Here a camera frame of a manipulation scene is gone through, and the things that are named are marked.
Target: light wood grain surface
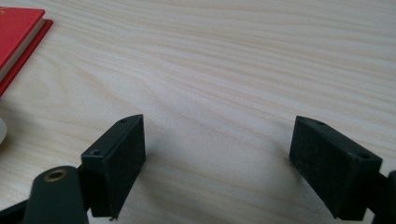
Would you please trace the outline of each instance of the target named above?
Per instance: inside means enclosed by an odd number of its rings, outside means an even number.
[[[148,159],[120,224],[349,223],[290,166],[296,115],[396,169],[393,0],[1,4],[54,24],[0,98],[0,209],[140,113]]]

